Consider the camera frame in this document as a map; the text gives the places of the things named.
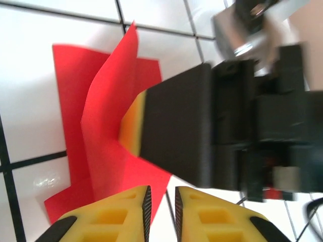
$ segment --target red paper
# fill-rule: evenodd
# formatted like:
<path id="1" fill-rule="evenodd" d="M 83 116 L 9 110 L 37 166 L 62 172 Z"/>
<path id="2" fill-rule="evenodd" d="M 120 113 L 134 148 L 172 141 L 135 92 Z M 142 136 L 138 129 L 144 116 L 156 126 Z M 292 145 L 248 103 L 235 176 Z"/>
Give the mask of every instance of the red paper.
<path id="1" fill-rule="evenodd" d="M 137 58 L 137 48 L 134 26 L 110 57 L 53 47 L 71 187 L 45 201 L 52 223 L 72 209 L 138 185 L 151 185 L 152 218 L 156 214 L 171 175 L 118 142 L 121 119 L 135 97 L 162 81 L 158 62 Z"/>

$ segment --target white tile floor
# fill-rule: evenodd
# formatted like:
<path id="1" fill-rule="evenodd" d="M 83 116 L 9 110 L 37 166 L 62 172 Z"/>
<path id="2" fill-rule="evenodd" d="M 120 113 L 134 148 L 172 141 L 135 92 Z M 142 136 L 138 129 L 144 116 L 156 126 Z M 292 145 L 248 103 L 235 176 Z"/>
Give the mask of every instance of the white tile floor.
<path id="1" fill-rule="evenodd" d="M 77 4 L 65 0 L 5 2 L 91 18 L 64 17 L 0 4 L 0 115 L 10 162 L 17 162 L 64 151 L 66 148 L 52 44 L 75 44 L 111 52 L 121 40 L 123 29 L 121 25 L 115 24 L 120 21 L 120 17 L 114 0 L 79 0 Z M 229 6 L 233 1 L 224 2 Z M 201 60 L 211 61 L 213 65 L 223 60 L 211 40 L 210 18 L 225 8 L 224 2 L 120 0 L 120 7 L 126 24 L 135 20 L 142 26 L 138 29 L 139 56 L 158 59 L 162 76 L 167 79 L 201 63 Z M 149 30 L 145 26 L 158 30 Z M 194 28 L 196 34 L 201 36 L 198 42 L 193 36 Z M 169 33 L 174 31 L 184 34 Z M 49 226 L 42 201 L 69 185 L 67 159 L 65 157 L 15 169 L 13 176 L 26 239 L 34 241 Z M 190 184 L 173 176 L 168 185 L 171 201 L 175 198 L 175 186 Z M 202 191 L 235 203 L 240 200 L 238 192 L 216 189 Z M 323 197 L 323 194 L 313 194 L 312 197 Z M 263 204 L 245 202 L 244 205 L 267 216 L 294 241 L 295 235 L 297 237 L 305 226 L 303 206 L 310 200 L 309 194 L 297 194 L 296 202 L 286 202 L 292 224 L 284 201 Z M 0 241 L 16 241 L 2 173 L 0 214 Z M 323 209 L 319 209 L 318 217 L 314 218 L 315 224 L 320 227 L 318 218 L 323 219 Z M 150 241 L 176 241 L 165 197 L 152 224 Z M 300 241 L 315 241 L 315 238 L 310 230 L 306 230 Z"/>

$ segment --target folded red paper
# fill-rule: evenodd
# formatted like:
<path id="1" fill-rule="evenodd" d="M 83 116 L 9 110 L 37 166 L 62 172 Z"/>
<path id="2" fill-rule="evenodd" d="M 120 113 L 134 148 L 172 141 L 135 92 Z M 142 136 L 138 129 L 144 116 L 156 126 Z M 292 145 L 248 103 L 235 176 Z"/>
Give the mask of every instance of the folded red paper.
<path id="1" fill-rule="evenodd" d="M 162 81 L 158 61 L 137 58 L 137 51 L 133 25 L 111 55 L 53 47 L 71 186 L 45 201 L 52 223 L 72 209 L 139 185 L 151 185 L 152 219 L 157 212 L 171 175 L 118 141 L 121 120 L 136 96 Z"/>

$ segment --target beige wall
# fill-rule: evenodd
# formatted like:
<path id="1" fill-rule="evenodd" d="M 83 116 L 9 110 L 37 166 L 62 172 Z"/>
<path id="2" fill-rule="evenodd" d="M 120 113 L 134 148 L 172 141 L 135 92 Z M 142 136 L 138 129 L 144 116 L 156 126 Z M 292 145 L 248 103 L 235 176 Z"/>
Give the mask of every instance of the beige wall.
<path id="1" fill-rule="evenodd" d="M 311 0 L 290 17 L 306 41 L 307 78 L 311 90 L 323 89 L 323 0 Z"/>

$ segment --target red sheet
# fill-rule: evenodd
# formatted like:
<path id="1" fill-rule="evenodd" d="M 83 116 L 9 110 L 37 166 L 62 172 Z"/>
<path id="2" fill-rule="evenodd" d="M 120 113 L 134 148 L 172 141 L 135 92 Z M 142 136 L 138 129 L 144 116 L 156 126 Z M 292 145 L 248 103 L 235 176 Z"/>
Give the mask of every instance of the red sheet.
<path id="1" fill-rule="evenodd" d="M 135 97 L 162 81 L 158 62 L 137 58 L 137 50 L 134 26 L 111 56 L 53 47 L 71 186 L 45 201 L 52 223 L 72 209 L 138 185 L 151 185 L 152 220 L 157 212 L 171 175 L 118 142 L 121 119 Z"/>

